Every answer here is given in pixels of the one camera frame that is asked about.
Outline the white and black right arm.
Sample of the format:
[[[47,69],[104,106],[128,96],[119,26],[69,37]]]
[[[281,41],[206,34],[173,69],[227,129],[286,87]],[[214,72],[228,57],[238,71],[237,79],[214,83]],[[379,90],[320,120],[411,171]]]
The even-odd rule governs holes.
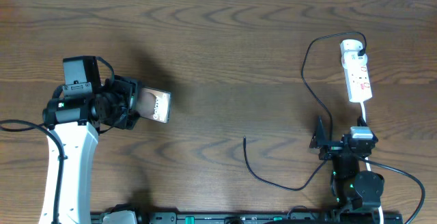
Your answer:
[[[338,141],[328,139],[322,120],[318,119],[309,147],[320,151],[320,160],[333,162],[331,190],[341,207],[376,210],[381,206],[384,178],[373,171],[361,170],[359,165],[371,155],[377,142],[378,138],[361,117]]]

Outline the silver Galaxy smartphone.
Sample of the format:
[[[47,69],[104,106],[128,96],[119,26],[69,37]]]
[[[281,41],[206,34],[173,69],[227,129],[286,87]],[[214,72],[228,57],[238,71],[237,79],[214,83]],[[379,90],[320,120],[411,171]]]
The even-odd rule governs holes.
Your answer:
[[[148,87],[141,88],[136,112],[143,118],[167,124],[169,122],[171,94]]]

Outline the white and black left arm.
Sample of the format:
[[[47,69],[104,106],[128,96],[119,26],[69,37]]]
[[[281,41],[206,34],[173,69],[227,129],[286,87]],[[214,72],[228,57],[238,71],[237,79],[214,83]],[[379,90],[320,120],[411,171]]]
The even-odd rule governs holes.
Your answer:
[[[65,83],[42,112],[49,158],[40,223],[91,223],[91,171],[98,139],[108,128],[133,129],[139,81],[111,74],[102,81],[96,56],[63,60]]]

